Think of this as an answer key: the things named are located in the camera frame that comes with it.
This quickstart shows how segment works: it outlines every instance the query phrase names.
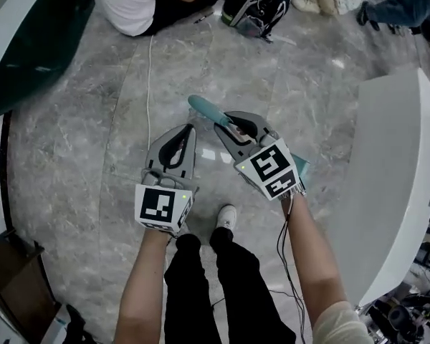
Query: equipment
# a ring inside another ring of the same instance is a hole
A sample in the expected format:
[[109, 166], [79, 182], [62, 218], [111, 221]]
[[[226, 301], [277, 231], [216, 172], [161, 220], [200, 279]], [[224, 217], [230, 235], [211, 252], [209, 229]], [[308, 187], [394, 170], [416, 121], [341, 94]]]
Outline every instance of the equipment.
[[221, 20], [244, 36], [266, 39], [287, 13], [291, 0], [225, 0]]
[[192, 125], [169, 130], [151, 144], [135, 186], [135, 220], [146, 228], [177, 233], [185, 222], [198, 187], [194, 171], [196, 131]]
[[215, 133], [234, 159], [234, 168], [268, 200], [287, 191], [305, 194], [295, 159], [302, 172], [307, 162], [290, 154], [284, 140], [263, 117], [241, 111], [223, 113], [196, 95], [190, 96], [188, 102], [215, 122]]

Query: teal handle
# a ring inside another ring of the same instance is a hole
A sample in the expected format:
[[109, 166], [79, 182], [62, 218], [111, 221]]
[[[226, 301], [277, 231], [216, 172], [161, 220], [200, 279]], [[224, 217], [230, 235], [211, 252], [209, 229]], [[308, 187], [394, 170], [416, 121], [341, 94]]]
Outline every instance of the teal handle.
[[199, 97], [198, 95], [190, 95], [188, 97], [188, 103], [194, 110], [220, 126], [226, 127], [231, 123], [231, 120], [223, 111], [205, 98]]

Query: black pants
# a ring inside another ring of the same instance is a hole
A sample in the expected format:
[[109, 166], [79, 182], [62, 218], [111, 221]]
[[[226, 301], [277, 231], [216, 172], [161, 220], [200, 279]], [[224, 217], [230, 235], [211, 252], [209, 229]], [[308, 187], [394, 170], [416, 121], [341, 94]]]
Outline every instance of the black pants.
[[186, 3], [182, 0], [156, 0], [153, 23], [141, 34], [150, 36], [156, 34], [162, 28], [166, 28], [180, 19], [186, 18], [202, 9], [214, 5], [218, 0], [195, 0]]
[[[294, 343], [296, 335], [281, 320], [259, 273], [258, 259], [232, 241], [229, 229], [218, 228], [210, 245], [218, 258], [228, 314], [229, 341]], [[201, 242], [192, 234], [177, 239], [177, 253], [165, 273], [168, 285], [166, 344], [220, 344], [209, 299], [209, 282], [199, 256]]]

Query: white cable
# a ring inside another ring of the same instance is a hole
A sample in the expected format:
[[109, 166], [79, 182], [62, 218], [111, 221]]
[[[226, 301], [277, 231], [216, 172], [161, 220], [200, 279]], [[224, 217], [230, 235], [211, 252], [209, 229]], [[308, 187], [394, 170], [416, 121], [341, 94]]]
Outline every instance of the white cable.
[[148, 121], [148, 150], [150, 150], [151, 140], [151, 124], [150, 124], [150, 76], [151, 76], [151, 46], [153, 44], [153, 36], [150, 38], [150, 47], [148, 49], [148, 93], [146, 95], [146, 118]]

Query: wooden furniture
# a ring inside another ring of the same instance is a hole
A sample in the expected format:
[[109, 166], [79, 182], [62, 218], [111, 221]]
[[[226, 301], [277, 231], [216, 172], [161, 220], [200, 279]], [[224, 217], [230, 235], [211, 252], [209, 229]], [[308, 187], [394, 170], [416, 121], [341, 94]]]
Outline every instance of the wooden furniture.
[[59, 309], [40, 254], [15, 233], [0, 235], [0, 308], [29, 344], [40, 343]]

